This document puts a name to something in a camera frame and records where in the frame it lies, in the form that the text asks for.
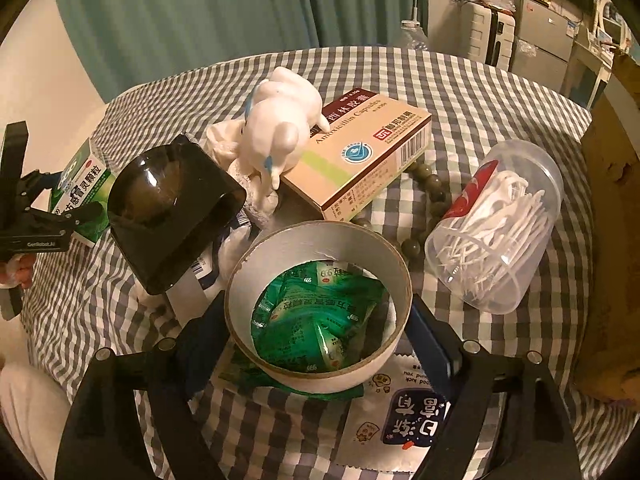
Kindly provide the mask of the person's left hand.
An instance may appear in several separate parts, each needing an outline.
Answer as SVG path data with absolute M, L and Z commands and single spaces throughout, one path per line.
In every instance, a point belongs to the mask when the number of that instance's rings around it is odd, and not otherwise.
M 0 284 L 2 288 L 20 286 L 28 289 L 34 277 L 35 254 L 14 255 L 9 262 L 0 263 Z

